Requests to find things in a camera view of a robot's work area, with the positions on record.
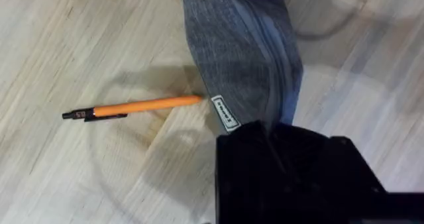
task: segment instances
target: black object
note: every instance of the black object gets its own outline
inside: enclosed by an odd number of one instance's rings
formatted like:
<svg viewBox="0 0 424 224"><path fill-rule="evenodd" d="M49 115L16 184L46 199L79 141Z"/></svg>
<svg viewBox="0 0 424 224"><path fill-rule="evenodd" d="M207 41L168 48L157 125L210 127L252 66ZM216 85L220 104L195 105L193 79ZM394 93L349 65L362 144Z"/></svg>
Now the black object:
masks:
<svg viewBox="0 0 424 224"><path fill-rule="evenodd" d="M63 119L84 119L84 122L102 121L106 119L118 119L118 118L125 118L127 116L128 114L118 114L118 115L108 115L104 117L96 117L94 115L94 107L87 108L87 109L78 109L78 110L74 110L74 111L62 114Z"/></svg>
<svg viewBox="0 0 424 224"><path fill-rule="evenodd" d="M217 139L217 222L424 220L424 194L388 193L353 143L249 123Z"/></svg>

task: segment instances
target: wood grain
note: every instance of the wood grain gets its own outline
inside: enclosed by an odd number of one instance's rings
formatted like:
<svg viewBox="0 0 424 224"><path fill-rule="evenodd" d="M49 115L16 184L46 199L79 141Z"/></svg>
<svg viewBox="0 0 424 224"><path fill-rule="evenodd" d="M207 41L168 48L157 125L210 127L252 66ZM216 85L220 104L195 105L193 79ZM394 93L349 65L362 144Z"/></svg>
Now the wood grain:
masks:
<svg viewBox="0 0 424 224"><path fill-rule="evenodd" d="M387 189L424 191L424 20L338 1L288 0L306 67L295 124L351 137ZM207 101L60 117L193 91L181 0L0 0L0 222L213 223Z"/></svg>

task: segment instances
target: white label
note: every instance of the white label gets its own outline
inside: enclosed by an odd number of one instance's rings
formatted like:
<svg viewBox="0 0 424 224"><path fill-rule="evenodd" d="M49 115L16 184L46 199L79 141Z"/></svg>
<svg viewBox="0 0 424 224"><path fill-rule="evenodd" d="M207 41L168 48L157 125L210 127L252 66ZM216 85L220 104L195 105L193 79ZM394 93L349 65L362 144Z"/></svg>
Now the white label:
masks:
<svg viewBox="0 0 424 224"><path fill-rule="evenodd" d="M224 124L224 128L230 132L240 127L240 123L235 119L234 115L225 105L222 95L216 95L211 98L213 105L215 106L221 121Z"/></svg>

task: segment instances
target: gray fabric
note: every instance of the gray fabric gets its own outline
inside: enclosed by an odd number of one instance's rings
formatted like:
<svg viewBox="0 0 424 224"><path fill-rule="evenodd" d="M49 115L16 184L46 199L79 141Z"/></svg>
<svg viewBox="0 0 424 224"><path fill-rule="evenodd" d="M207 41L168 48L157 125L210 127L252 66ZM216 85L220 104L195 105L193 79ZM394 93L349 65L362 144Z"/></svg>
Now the gray fabric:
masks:
<svg viewBox="0 0 424 224"><path fill-rule="evenodd" d="M242 124L291 124L302 64L282 0L184 0L191 54L211 97Z"/></svg>

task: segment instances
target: light wood surface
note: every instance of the light wood surface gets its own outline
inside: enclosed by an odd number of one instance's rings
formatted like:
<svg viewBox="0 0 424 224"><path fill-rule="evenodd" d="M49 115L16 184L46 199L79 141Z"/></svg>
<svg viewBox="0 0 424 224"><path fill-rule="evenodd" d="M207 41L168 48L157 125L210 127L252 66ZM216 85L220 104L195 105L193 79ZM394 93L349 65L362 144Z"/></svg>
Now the light wood surface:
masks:
<svg viewBox="0 0 424 224"><path fill-rule="evenodd" d="M287 0L306 69L295 124L350 137L388 190L424 191L422 0L352 1ZM208 101L60 116L203 91L181 0L0 0L0 84L0 223L214 222Z"/></svg>

